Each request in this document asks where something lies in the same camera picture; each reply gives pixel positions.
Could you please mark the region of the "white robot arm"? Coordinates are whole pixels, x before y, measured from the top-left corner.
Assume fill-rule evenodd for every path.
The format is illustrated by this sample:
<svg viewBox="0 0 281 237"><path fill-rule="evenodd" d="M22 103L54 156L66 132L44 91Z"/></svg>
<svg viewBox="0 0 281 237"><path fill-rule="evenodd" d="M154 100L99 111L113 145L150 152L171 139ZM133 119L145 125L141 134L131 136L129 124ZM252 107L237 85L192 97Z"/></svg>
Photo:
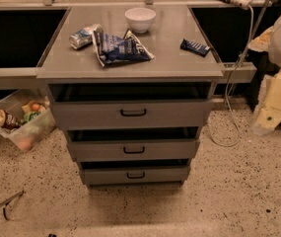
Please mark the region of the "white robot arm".
<svg viewBox="0 0 281 237"><path fill-rule="evenodd" d="M275 130L281 122L281 16L274 25L253 39L248 48L257 52L266 51L271 63L280 67L269 80L269 88L263 101L260 101L257 118L252 130L257 135L265 135Z"/></svg>

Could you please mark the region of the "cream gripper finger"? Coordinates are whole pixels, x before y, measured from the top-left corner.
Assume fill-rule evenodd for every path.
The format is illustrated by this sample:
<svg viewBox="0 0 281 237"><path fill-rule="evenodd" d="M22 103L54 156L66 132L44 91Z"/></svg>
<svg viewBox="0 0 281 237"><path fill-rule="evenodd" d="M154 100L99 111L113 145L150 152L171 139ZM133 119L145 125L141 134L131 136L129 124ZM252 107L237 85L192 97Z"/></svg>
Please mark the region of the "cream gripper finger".
<svg viewBox="0 0 281 237"><path fill-rule="evenodd" d="M252 131L265 135L275 130L281 123L281 70L268 81L267 89Z"/></svg>

